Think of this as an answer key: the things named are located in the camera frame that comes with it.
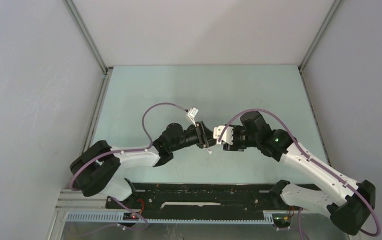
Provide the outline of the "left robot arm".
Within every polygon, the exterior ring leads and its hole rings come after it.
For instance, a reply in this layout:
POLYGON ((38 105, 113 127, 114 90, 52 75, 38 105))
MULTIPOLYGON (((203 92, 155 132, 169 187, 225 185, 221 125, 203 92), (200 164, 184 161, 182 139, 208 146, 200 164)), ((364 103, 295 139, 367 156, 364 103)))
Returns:
POLYGON ((136 190, 130 180, 120 176, 121 170, 163 166, 174 158, 175 151, 191 146, 210 148, 217 143, 217 130, 209 129, 203 121, 186 129, 171 123, 149 147, 141 148, 113 147, 99 140, 71 163, 69 188, 85 197, 104 194, 124 208, 132 208, 137 202, 136 190))

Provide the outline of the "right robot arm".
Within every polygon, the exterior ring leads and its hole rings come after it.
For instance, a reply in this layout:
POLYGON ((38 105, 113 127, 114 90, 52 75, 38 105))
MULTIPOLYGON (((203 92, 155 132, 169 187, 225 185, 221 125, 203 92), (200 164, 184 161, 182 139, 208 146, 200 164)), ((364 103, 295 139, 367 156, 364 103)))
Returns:
POLYGON ((313 155, 293 136, 285 123, 270 111, 252 108, 214 128, 213 138, 225 151, 257 148, 264 156, 307 176, 319 189, 278 181, 271 189, 270 204, 276 209, 297 206, 321 214, 342 232, 378 237, 382 233, 377 214, 376 187, 357 181, 313 155))

